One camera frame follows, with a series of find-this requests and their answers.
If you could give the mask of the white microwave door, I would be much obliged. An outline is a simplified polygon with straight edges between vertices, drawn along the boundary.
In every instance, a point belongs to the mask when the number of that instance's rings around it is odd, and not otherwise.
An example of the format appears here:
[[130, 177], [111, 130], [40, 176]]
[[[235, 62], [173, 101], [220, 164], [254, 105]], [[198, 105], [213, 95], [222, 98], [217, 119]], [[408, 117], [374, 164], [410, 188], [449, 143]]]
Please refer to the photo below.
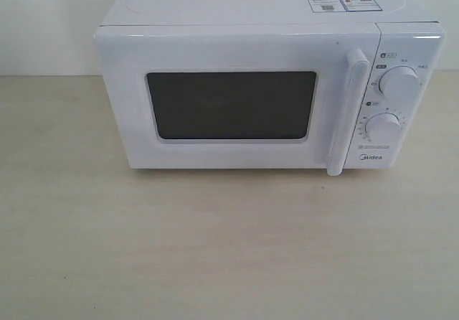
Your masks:
[[344, 170], [380, 39], [375, 24], [95, 33], [130, 167], [332, 176]]

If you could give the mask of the white Midea microwave oven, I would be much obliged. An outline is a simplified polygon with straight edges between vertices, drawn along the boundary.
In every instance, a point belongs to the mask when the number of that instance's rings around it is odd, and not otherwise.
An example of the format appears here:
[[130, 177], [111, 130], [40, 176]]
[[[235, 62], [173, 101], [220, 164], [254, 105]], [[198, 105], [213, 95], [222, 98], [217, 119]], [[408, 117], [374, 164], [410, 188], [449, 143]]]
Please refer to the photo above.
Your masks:
[[[116, 0], [99, 27], [375, 24], [381, 39], [344, 169], [385, 169], [397, 159], [437, 63], [445, 31], [415, 0], [375, 1], [381, 11], [314, 13], [307, 0]], [[410, 99], [391, 100], [380, 92], [379, 80], [400, 66], [417, 73], [420, 90]], [[366, 134], [366, 122], [380, 113], [398, 117], [401, 131], [395, 139], [370, 139]]]

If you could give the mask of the lower white timer knob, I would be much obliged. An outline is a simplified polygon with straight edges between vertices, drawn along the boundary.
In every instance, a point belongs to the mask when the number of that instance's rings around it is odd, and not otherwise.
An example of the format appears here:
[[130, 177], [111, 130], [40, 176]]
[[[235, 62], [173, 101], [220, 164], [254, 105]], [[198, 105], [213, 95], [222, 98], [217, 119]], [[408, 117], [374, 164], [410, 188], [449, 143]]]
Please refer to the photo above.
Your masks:
[[365, 125], [365, 132], [370, 139], [392, 140], [398, 137], [400, 131], [399, 119], [392, 113], [375, 115]]

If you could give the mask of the warning label sticker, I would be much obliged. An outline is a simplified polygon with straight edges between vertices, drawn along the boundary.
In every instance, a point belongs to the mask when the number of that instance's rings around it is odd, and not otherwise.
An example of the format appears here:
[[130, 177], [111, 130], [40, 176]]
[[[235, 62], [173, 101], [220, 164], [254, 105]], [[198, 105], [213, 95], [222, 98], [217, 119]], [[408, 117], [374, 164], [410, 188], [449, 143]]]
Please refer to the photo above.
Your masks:
[[314, 13], [381, 11], [375, 0], [307, 0]]

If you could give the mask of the upper white power knob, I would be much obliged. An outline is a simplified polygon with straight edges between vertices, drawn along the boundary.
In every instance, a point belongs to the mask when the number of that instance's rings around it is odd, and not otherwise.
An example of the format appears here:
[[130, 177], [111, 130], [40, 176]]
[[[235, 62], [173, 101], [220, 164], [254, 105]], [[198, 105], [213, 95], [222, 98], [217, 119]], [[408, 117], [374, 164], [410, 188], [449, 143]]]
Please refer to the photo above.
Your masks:
[[379, 90], [391, 100], [410, 99], [420, 90], [420, 80], [412, 68], [394, 67], [379, 80]]

